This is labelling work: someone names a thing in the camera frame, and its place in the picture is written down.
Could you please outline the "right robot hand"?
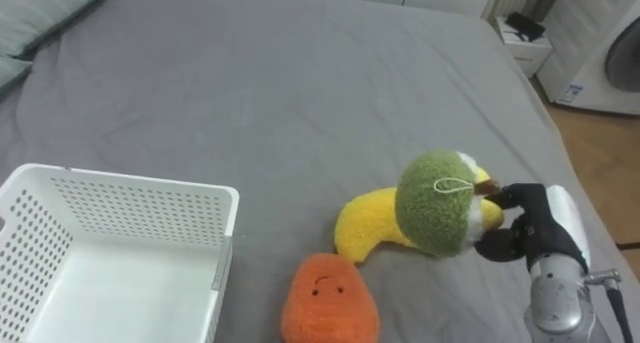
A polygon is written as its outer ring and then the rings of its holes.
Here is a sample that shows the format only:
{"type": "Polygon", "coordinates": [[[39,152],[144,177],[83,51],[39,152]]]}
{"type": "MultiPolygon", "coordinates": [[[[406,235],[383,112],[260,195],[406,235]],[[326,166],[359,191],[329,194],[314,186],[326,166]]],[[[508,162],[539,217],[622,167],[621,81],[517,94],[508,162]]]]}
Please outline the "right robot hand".
{"type": "Polygon", "coordinates": [[[574,259],[584,274],[591,269],[586,232],[577,205],[561,185],[514,183],[488,196],[503,210],[521,208],[510,227],[490,230],[475,243],[476,251],[493,262],[537,260],[560,254],[574,259]]]}

